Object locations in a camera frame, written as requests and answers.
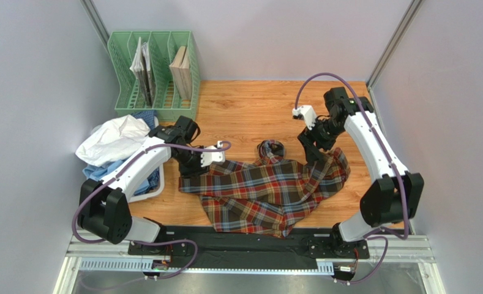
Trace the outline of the plaid long sleeve shirt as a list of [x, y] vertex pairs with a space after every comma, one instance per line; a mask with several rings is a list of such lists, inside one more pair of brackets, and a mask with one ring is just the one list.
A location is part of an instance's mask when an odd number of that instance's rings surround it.
[[277, 140], [258, 145], [253, 163], [227, 160], [193, 178], [180, 178], [179, 191], [197, 195], [215, 231], [285, 238], [294, 225], [323, 200], [342, 190], [351, 169], [335, 148], [321, 161], [302, 164], [286, 159]]

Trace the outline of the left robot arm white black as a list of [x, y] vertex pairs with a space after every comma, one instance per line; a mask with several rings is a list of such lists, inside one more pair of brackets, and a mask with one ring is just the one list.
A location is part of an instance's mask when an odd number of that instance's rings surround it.
[[200, 133], [191, 118], [180, 116], [172, 126], [157, 126], [124, 164], [101, 180], [86, 180], [80, 192], [80, 205], [72, 230], [82, 228], [97, 236], [96, 242], [118, 244], [124, 240], [155, 242], [161, 224], [131, 215], [129, 202], [140, 184], [165, 162], [174, 159], [182, 177], [208, 172], [214, 162], [225, 158], [225, 144], [191, 147]]

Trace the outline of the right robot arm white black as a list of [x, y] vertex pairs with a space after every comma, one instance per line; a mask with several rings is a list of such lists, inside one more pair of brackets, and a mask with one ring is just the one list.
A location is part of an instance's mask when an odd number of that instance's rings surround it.
[[405, 239], [410, 232], [409, 220], [415, 216], [420, 201], [423, 177], [410, 172], [393, 152], [366, 97], [350, 98], [344, 87], [338, 87], [331, 88], [323, 98], [329, 112], [326, 118], [317, 115], [311, 105], [296, 104], [292, 110], [294, 119], [305, 122], [298, 140], [307, 162], [321, 160], [337, 137], [346, 132], [358, 147], [371, 179], [359, 211], [334, 226], [334, 238], [339, 243], [356, 242], [402, 223]]

